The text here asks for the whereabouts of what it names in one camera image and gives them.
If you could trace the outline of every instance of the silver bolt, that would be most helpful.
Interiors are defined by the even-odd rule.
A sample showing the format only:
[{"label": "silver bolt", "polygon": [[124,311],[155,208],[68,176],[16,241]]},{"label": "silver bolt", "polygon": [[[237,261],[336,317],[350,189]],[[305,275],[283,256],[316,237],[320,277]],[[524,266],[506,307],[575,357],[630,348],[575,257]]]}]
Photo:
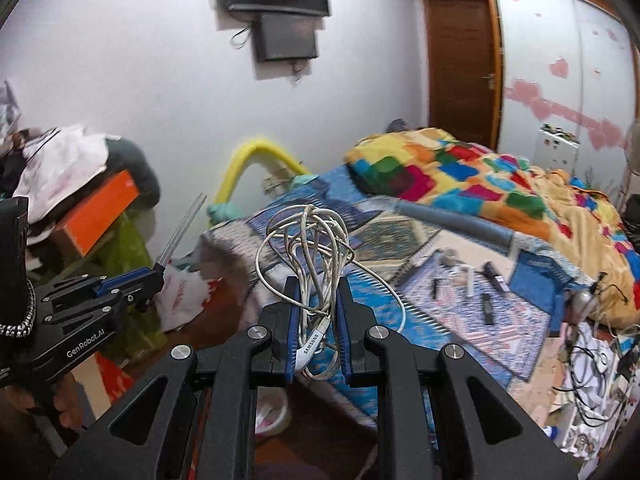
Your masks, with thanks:
[{"label": "silver bolt", "polygon": [[373,339],[384,339],[389,335],[389,329],[382,325],[372,326],[369,328],[369,335]]},{"label": "silver bolt", "polygon": [[171,348],[171,357],[174,359],[186,359],[191,354],[191,348],[187,345],[178,345]]},{"label": "silver bolt", "polygon": [[246,334],[251,339],[262,339],[267,335],[267,329],[260,325],[252,326],[249,330],[246,331]]},{"label": "silver bolt", "polygon": [[465,354],[465,349],[460,345],[447,345],[444,353],[452,359],[460,359]]}]

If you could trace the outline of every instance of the white cable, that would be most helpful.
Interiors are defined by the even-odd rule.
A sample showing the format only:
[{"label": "white cable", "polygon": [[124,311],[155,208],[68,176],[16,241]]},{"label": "white cable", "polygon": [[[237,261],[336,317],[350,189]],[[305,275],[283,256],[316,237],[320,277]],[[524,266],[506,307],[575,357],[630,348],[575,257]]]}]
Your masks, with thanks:
[{"label": "white cable", "polygon": [[[282,240],[284,252],[279,250],[274,240]],[[300,284],[300,301],[290,298],[271,286],[260,270],[260,254],[266,245],[293,270]],[[326,332],[335,320],[335,303],[338,282],[348,264],[378,280],[400,305],[402,320],[397,332],[402,332],[406,322],[406,309],[393,288],[373,270],[354,260],[354,252],[349,247],[349,233],[341,216],[331,209],[308,205],[292,205],[278,211],[269,221],[266,238],[255,254],[255,272],[262,284],[276,296],[299,306],[300,325],[298,327],[299,349],[296,351],[296,371],[309,379],[325,381],[340,368],[338,350],[325,341]],[[318,305],[311,306],[313,293],[318,297]],[[313,355],[327,346],[334,350],[331,362],[319,374],[308,369]]]}]

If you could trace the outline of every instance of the triangular cutout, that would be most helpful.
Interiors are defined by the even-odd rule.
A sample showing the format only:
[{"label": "triangular cutout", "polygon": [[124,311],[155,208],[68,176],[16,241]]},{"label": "triangular cutout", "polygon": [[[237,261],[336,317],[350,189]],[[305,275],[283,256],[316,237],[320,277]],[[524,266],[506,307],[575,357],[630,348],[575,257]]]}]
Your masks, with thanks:
[{"label": "triangular cutout", "polygon": [[166,377],[160,377],[150,384],[113,422],[110,427],[111,434],[142,446],[149,436],[167,383]]},{"label": "triangular cutout", "polygon": [[471,392],[487,444],[498,444],[522,433],[520,423],[505,409],[500,400],[486,389],[484,384],[475,377],[469,377],[466,384]]}]

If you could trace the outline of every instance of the colorful patchwork blanket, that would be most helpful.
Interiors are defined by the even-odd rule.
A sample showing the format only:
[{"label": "colorful patchwork blanket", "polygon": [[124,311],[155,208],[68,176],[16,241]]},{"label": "colorful patchwork blanket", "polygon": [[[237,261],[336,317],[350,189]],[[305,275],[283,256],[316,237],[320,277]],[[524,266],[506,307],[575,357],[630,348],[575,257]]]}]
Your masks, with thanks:
[{"label": "colorful patchwork blanket", "polygon": [[367,192],[491,220],[551,243],[594,279],[606,272],[603,288],[622,292],[600,298],[608,321],[640,320],[640,257],[603,193],[436,128],[367,137],[344,158]]}]

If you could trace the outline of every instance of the door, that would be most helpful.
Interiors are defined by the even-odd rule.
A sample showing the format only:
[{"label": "door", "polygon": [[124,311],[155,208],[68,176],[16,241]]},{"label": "door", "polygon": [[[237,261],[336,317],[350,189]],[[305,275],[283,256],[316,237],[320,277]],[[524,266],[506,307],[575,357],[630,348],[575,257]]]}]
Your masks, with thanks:
[{"label": "door", "polygon": [[491,146],[495,57],[487,0],[426,0],[431,126]]}]

